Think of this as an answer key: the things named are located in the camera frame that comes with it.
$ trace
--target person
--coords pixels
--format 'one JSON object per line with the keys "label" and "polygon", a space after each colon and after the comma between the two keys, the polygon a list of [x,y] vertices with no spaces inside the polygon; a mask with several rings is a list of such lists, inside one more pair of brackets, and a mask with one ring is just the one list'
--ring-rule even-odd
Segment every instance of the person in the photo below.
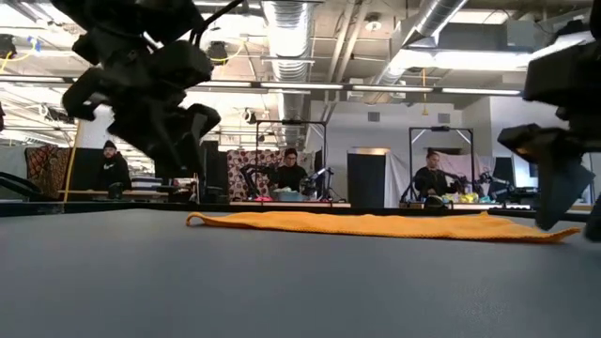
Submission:
{"label": "person", "polygon": [[299,153],[289,148],[284,153],[284,165],[278,168],[278,188],[290,188],[294,192],[301,190],[301,180],[307,177],[307,172],[297,164]]}
{"label": "person", "polygon": [[98,173],[95,190],[108,191],[115,183],[123,184],[123,190],[131,190],[130,169],[120,152],[112,141],[106,141],[102,149],[104,159]]}
{"label": "person", "polygon": [[445,193],[454,193],[455,189],[449,187],[446,176],[439,170],[440,156],[428,149],[425,156],[425,167],[415,173],[415,189],[420,192],[420,197],[430,195],[443,196]]}

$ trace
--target yellow cable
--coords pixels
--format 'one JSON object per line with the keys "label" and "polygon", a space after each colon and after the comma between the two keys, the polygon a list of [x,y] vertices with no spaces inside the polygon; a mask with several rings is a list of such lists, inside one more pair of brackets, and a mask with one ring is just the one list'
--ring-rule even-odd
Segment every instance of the yellow cable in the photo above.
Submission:
{"label": "yellow cable", "polygon": [[[425,69],[422,69],[422,85],[425,86]],[[425,107],[428,95],[424,92],[424,111],[422,115],[428,115],[428,110]]]}
{"label": "yellow cable", "polygon": [[10,59],[11,55],[12,52],[8,52],[7,57],[4,59],[4,62],[2,62],[2,67],[0,67],[0,74],[4,72],[4,68],[7,66],[8,60]]}
{"label": "yellow cable", "polygon": [[7,57],[4,59],[4,61],[2,62],[2,66],[0,67],[0,73],[4,72],[4,68],[7,67],[7,63],[8,62],[23,61],[27,57],[31,56],[31,54],[33,54],[36,51],[36,40],[32,38],[31,41],[32,41],[31,42],[31,49],[29,50],[29,52],[27,52],[27,54],[25,54],[23,56],[11,59],[10,56],[12,55],[12,52],[8,52]]}
{"label": "yellow cable", "polygon": [[67,167],[67,182],[65,183],[65,194],[63,196],[63,203],[67,203],[69,198],[69,187],[71,185],[71,172],[73,170],[73,162],[75,161],[75,151],[79,143],[79,131],[82,127],[82,121],[77,123],[77,131],[75,132],[75,142],[73,142],[73,149],[71,150],[71,157],[69,159],[69,167]]}
{"label": "yellow cable", "polygon": [[228,56],[228,57],[226,57],[226,58],[223,58],[223,59],[214,59],[214,58],[211,58],[210,60],[211,60],[211,61],[214,61],[214,62],[225,62],[225,61],[227,61],[227,60],[233,59],[234,57],[238,56],[238,55],[240,54],[240,52],[242,52],[242,48],[244,48],[244,45],[245,45],[245,44],[246,44],[246,42],[245,42],[245,41],[243,41],[243,42],[240,44],[240,47],[238,48],[238,51],[237,51],[235,54],[233,54],[233,55],[230,55],[230,56]]}

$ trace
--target orange towel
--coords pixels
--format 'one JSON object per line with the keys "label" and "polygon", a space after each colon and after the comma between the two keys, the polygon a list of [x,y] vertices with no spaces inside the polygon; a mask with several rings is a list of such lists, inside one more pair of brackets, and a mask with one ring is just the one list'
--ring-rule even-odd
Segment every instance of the orange towel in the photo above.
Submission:
{"label": "orange towel", "polygon": [[257,228],[397,238],[453,238],[466,240],[558,242],[580,232],[569,228],[557,233],[544,233],[534,227],[520,225],[500,217],[479,215],[436,218],[410,218],[401,216],[337,216],[307,212],[234,213],[224,217],[208,217],[199,212],[188,215],[201,218],[212,226]]}

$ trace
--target ductwork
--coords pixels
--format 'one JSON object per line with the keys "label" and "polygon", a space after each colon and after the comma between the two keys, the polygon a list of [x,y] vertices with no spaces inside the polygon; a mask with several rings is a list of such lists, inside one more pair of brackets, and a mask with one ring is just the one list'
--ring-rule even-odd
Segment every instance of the ductwork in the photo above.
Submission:
{"label": "ductwork", "polygon": [[[412,27],[407,30],[407,33],[401,32],[400,49],[371,84],[395,85],[406,70],[405,60],[411,57],[411,51],[404,48],[424,38],[437,35],[467,2],[468,0],[423,0],[419,12],[408,19],[413,23]],[[376,103],[380,96],[381,93],[365,95],[363,102]]]}
{"label": "ductwork", "polygon": [[[270,54],[284,57],[309,57],[313,4],[286,1],[264,1],[265,17],[270,25]],[[279,82],[306,82],[309,64],[302,61],[272,62],[275,80]],[[280,94],[278,109],[280,118],[308,119],[303,110],[304,96]]]}

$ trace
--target gray table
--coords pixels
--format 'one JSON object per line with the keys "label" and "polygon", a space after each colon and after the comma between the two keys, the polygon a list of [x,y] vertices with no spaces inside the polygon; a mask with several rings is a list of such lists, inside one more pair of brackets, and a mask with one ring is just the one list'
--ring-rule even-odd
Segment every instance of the gray table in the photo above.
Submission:
{"label": "gray table", "polygon": [[601,245],[581,235],[363,238],[186,228],[185,216],[0,219],[0,337],[599,335]]}

